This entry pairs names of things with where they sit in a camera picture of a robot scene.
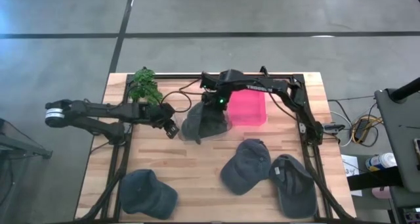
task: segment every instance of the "wooden tabletop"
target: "wooden tabletop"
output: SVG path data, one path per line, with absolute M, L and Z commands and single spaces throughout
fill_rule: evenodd
M 316 120 L 331 122 L 326 93 L 318 72 L 303 73 L 310 107 Z M 127 74 L 110 74 L 104 103 L 118 104 L 123 98 Z M 158 79 L 159 90 L 166 95 L 187 85 L 191 79 Z M 199 83 L 188 88 L 190 92 L 201 92 Z M 191 95 L 193 104 L 200 101 L 199 95 Z M 281 154 L 291 154 L 302 162 L 303 157 L 296 121 L 288 117 L 266 94 L 267 121 L 258 127 L 233 127 L 225 135 L 213 140 L 203 140 L 201 145 L 186 142 L 178 137 L 170 140 L 164 130 L 146 125 L 136 125 L 129 156 L 127 173 L 137 169 L 152 169 L 157 178 L 178 192 L 178 204 L 168 221 L 305 221 L 286 218 L 278 208 L 275 186 L 269 181 L 260 181 L 244 195 L 236 196 L 223 186 L 219 174 L 223 166 L 235 154 L 236 147 L 244 139 L 260 139 L 274 160 Z M 275 96 L 280 105 L 280 98 Z M 188 100 L 180 94 L 170 95 L 169 102 L 175 109 L 188 107 Z M 185 114 L 176 114 L 177 121 Z M 92 148 L 106 142 L 103 136 L 95 137 Z M 342 207 L 356 217 L 350 190 L 341 160 L 339 146 L 333 139 L 324 139 L 320 145 L 327 186 Z M 75 217 L 86 214 L 106 186 L 110 167 L 112 146 L 96 150 L 89 158 L 81 196 Z M 111 216 L 114 210 L 115 193 L 111 198 Z M 318 207 L 323 216 L 323 205 L 318 191 Z M 121 211 L 120 221 L 160 221 L 147 215 L 126 214 Z

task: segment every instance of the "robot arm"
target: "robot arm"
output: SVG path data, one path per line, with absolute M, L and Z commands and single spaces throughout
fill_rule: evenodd
M 288 82 L 265 76 L 252 77 L 237 70 L 227 70 L 221 72 L 218 79 L 203 72 L 200 87 L 210 90 L 202 96 L 204 104 L 219 110 L 227 109 L 229 98 L 234 91 L 250 89 L 275 94 L 297 114 L 299 121 L 302 122 L 299 124 L 299 129 L 304 132 L 308 145 L 322 144 L 324 129 L 322 124 L 314 119 L 299 79 Z
M 66 127 L 71 125 L 93 135 L 103 134 L 112 145 L 124 142 L 123 122 L 164 128 L 167 136 L 171 139 L 179 131 L 171 119 L 175 110 L 167 103 L 153 105 L 147 102 L 134 102 L 111 105 L 64 99 L 47 103 L 45 109 L 47 109 L 45 123 L 48 126 Z M 108 124 L 90 117 L 117 118 L 121 122 Z

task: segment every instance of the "artificial plant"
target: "artificial plant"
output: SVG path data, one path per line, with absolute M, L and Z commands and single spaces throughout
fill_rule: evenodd
M 133 82 L 130 85 L 130 97 L 133 102 L 139 99 L 146 99 L 152 104 L 159 104 L 163 95 L 158 90 L 158 84 L 154 81 L 155 72 L 146 67 L 134 74 Z

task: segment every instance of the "concrete floor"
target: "concrete floor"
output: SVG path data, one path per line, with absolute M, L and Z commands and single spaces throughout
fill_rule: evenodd
M 0 0 L 0 35 L 118 33 L 126 2 Z M 127 27 L 129 33 L 381 31 L 420 31 L 418 0 L 134 0 Z M 50 160 L 30 159 L 13 208 L 19 215 L 8 217 L 10 223 L 72 219 L 92 136 L 47 127 L 44 105 L 59 99 L 100 102 L 115 46 L 115 38 L 0 38 L 0 117 L 54 151 Z M 420 37 L 410 36 L 126 39 L 116 72 L 142 66 L 156 72 L 256 71 L 262 65 L 273 72 L 317 71 L 327 96 L 341 99 L 418 77 L 419 49 Z M 373 99 L 343 104 L 355 117 Z M 374 147 L 349 145 L 342 153 L 390 151 L 385 131 L 379 131 Z M 372 211 L 357 211 L 378 220 Z

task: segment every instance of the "gray baseball cap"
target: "gray baseball cap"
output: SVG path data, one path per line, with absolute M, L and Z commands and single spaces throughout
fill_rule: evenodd
M 222 111 L 199 102 L 188 111 L 188 115 L 181 125 L 179 137 L 182 140 L 193 140 L 197 144 L 201 144 L 201 138 L 224 133 L 231 127 L 232 125 Z
M 234 194 L 245 194 L 259 181 L 268 179 L 270 164 L 270 153 L 264 143 L 259 139 L 246 139 L 223 167 L 220 178 Z
M 280 209 L 286 217 L 306 218 L 316 213 L 314 180 L 292 155 L 282 154 L 274 160 L 270 179 L 278 188 Z
M 124 212 L 140 212 L 158 219 L 168 219 L 178 200 L 177 192 L 159 181 L 150 169 L 127 174 L 121 181 L 119 194 Z

